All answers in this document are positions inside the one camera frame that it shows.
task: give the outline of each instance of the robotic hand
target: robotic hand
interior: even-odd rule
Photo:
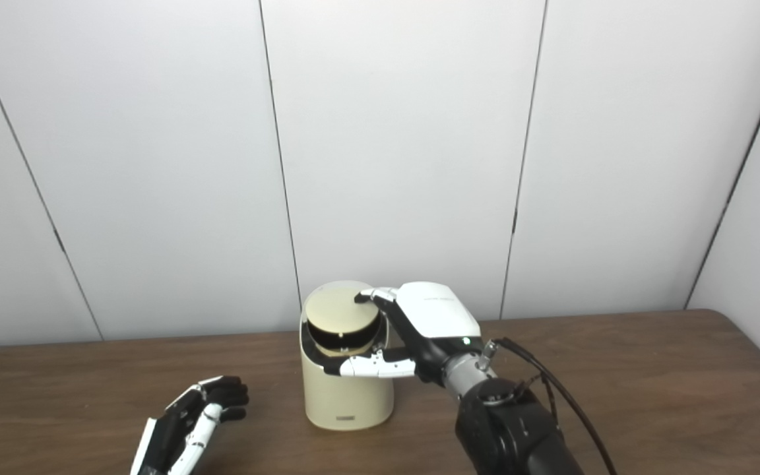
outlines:
[[[131,475],[190,475],[219,423],[245,417],[248,388],[236,376],[190,386],[145,423]]]
[[[325,372],[341,376],[417,375],[443,386],[459,402],[456,435],[479,475],[582,475],[564,443],[551,384],[586,424],[612,475],[615,469],[585,413],[534,357],[510,340],[483,344],[480,326],[447,286],[411,282],[400,288],[366,289],[356,303],[373,301],[404,342],[404,348],[331,361]],[[499,378],[491,369],[498,346],[540,371],[550,397],[547,411],[528,390],[531,381]]]

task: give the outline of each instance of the wire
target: wire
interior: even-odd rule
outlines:
[[[534,357],[531,352],[528,352],[524,346],[520,346],[518,343],[509,340],[509,338],[500,338],[498,340],[494,340],[494,342],[498,343],[498,345],[503,346],[510,352],[513,352],[514,354],[524,359],[524,361],[527,363],[532,364],[534,367],[536,367],[536,369],[542,373],[543,379],[545,379],[545,381],[549,379],[557,391],[559,391],[559,394],[565,398],[568,405],[576,413],[579,420],[582,421],[583,426],[585,426],[585,430],[588,431],[588,435],[590,435],[591,439],[594,440],[594,445],[597,446],[597,451],[600,451],[600,457],[603,458],[603,463],[606,464],[606,469],[609,471],[610,475],[618,475],[618,472],[615,469],[615,464],[612,462],[612,458],[609,457],[609,451],[606,450],[606,445],[603,444],[603,439],[600,438],[599,433],[597,433],[597,429],[594,428],[594,424],[591,424],[588,416],[586,416],[585,412],[583,412],[583,409],[580,408],[579,403],[573,399],[571,393],[567,392],[567,389],[565,389],[565,386],[561,384],[559,379],[557,379],[557,377],[553,375],[549,369],[546,369],[545,365],[541,364],[541,362],[536,359],[536,357]]]
[[[561,432],[561,427],[559,426],[559,412],[557,409],[555,409],[555,396],[553,395],[553,388],[550,385],[550,380],[547,379],[547,377],[540,373],[541,375],[541,382],[544,383],[544,387],[547,388],[547,399],[550,400],[550,413],[553,416],[553,419],[555,420],[555,426],[557,429]]]

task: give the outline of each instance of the brown tabletop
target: brown tabletop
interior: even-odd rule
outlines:
[[[718,313],[482,326],[527,346],[567,385],[621,474],[760,474],[760,351]],[[532,375],[505,351],[495,369]],[[474,474],[453,435],[455,403],[415,379],[395,381],[385,424],[311,425],[292,332],[0,348],[0,473],[128,473],[145,418],[226,373],[250,386],[248,417],[216,431],[198,475]],[[586,473],[604,473],[565,405],[561,419]]]

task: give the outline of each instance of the silver metal joint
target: silver metal joint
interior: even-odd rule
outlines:
[[[453,400],[459,402],[471,388],[486,379],[497,378],[494,371],[480,369],[480,356],[459,354],[451,358],[444,367],[444,387],[450,391]]]

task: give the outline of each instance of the container lid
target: container lid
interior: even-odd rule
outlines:
[[[360,331],[377,318],[373,303],[354,303],[361,288],[323,288],[304,304],[307,320],[321,331],[348,334]]]

